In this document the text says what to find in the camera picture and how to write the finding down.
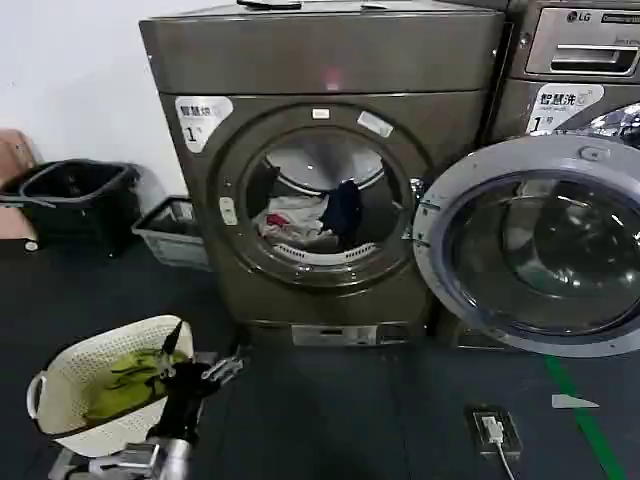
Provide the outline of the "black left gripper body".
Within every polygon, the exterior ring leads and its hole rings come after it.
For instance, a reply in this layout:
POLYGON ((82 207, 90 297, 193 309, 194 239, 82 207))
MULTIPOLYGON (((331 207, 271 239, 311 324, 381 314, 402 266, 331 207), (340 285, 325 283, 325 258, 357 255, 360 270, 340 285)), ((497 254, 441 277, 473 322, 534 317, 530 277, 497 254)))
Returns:
POLYGON ((197 441, 199 414, 202 401, 213 392, 213 386, 202 378, 210 367, 202 362, 183 362, 173 366, 172 377, 163 381, 167 400, 156 425, 148 438, 197 441))

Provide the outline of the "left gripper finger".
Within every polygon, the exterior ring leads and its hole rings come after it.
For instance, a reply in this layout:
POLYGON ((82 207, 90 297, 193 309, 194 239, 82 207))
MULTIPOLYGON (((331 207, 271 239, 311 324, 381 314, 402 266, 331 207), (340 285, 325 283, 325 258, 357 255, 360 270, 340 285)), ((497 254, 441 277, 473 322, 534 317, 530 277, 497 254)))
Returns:
POLYGON ((247 364, 246 348, 231 346, 226 352, 200 352, 199 360, 205 364, 201 379, 224 385, 240 374, 247 364))
POLYGON ((179 360, 174 358, 177 343, 181 334, 183 321, 180 320, 165 338, 159 353, 156 355, 157 368, 160 378, 173 378, 176 375, 175 365, 179 360))

